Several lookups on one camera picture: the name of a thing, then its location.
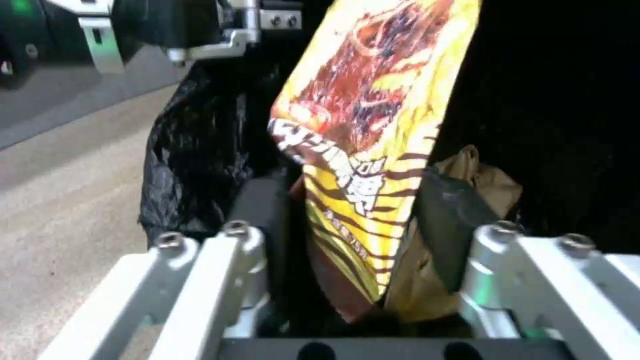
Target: floor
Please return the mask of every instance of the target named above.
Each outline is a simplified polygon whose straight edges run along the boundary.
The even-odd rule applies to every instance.
[[[37,358],[120,256],[145,251],[145,143],[174,90],[0,151],[0,359]]]

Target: green light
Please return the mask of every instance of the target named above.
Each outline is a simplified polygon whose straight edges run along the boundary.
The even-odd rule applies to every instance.
[[[545,339],[549,337],[544,329],[526,329],[523,333],[529,339]]]
[[[33,6],[29,0],[12,0],[11,6],[13,13],[17,15],[31,15],[33,14]]]

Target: metal plate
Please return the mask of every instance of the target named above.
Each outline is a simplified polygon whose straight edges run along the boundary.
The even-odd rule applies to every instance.
[[[555,340],[245,339],[224,340],[224,360],[571,360]]]

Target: striped pattern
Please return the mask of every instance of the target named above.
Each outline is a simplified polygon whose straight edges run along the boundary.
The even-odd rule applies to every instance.
[[[478,13],[479,0],[336,0],[273,105],[269,131],[303,165],[312,266],[347,321],[387,289]],[[386,53],[389,27],[410,35]]]

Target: chip bag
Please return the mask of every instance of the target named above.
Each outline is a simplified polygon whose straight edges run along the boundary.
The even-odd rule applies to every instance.
[[[312,267],[349,322],[387,289],[478,13],[336,0],[271,109],[269,132],[303,165]]]

